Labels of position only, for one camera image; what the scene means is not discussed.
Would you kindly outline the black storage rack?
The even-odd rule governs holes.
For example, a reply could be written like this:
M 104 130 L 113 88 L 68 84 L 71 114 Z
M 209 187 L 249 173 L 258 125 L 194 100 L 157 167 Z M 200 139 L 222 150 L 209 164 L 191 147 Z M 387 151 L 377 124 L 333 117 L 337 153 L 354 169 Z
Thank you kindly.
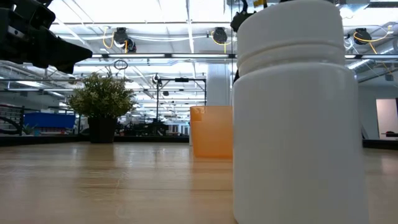
M 24 132 L 25 107 L 0 104 L 0 135 L 18 135 Z

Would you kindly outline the blue plastic bin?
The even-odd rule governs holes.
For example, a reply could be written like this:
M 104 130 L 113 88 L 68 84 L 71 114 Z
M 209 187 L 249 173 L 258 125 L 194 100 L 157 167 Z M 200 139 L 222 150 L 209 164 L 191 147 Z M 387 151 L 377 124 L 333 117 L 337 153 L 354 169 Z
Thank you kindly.
M 53 113 L 26 113 L 24 124 L 37 128 L 73 128 L 75 115 Z

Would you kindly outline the white pill bottle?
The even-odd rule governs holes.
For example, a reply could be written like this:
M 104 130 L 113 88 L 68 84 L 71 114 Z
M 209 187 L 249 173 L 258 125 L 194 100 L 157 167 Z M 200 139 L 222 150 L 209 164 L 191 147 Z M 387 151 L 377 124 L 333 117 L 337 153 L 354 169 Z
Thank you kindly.
M 250 16 L 237 36 L 237 223 L 369 224 L 358 83 L 339 9 L 284 1 Z

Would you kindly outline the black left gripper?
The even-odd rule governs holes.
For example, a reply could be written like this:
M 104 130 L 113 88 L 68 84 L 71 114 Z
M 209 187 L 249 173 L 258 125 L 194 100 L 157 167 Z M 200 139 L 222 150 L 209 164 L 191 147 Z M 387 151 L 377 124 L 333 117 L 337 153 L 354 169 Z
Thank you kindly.
M 35 59 L 28 35 L 31 25 L 49 29 L 56 16 L 49 9 L 53 0 L 0 0 L 0 60 L 31 63 L 39 68 L 50 65 L 72 74 L 77 62 L 91 58 L 90 49 L 75 45 L 45 31 L 35 38 Z

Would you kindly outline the white building column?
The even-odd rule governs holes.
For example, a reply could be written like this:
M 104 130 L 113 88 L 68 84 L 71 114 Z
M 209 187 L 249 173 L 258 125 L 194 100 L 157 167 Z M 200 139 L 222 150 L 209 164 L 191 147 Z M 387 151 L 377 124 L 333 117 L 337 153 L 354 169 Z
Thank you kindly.
M 206 78 L 206 104 L 208 106 L 229 106 L 230 94 L 231 72 L 228 64 L 209 64 Z

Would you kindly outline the black metal stand frame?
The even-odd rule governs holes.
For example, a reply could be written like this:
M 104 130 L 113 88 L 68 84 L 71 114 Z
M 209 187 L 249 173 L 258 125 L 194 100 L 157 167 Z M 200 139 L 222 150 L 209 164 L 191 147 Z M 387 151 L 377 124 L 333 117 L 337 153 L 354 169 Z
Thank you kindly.
M 157 83 L 156 83 L 156 117 L 155 120 L 159 122 L 159 93 L 160 93 L 160 82 L 165 81 L 165 83 L 162 85 L 162 87 L 166 87 L 166 85 L 169 82 L 176 82 L 176 83 L 187 83 L 187 82 L 194 82 L 197 86 L 200 87 L 200 89 L 204 92 L 205 94 L 205 105 L 207 103 L 206 97 L 207 97 L 207 84 L 206 84 L 206 79 L 205 78 L 184 78 L 184 77 L 179 77 L 179 78 L 158 78 Z M 204 83 L 204 87 L 202 87 L 198 82 L 202 81 Z

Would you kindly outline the green potted plant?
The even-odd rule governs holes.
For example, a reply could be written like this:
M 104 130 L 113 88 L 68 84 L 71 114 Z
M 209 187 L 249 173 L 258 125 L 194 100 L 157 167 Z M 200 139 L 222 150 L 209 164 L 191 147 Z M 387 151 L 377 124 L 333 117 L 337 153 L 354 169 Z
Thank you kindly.
M 88 119 L 91 143 L 114 142 L 118 118 L 134 110 L 133 90 L 126 88 L 127 78 L 101 77 L 97 73 L 82 80 L 83 87 L 76 88 L 67 105 Z

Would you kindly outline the orange plastic basket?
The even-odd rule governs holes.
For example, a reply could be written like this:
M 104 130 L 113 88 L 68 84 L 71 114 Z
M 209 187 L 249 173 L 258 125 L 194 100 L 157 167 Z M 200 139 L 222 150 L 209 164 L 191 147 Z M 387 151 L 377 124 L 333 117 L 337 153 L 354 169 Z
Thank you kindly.
M 190 129 L 195 157 L 233 158 L 232 106 L 192 106 Z

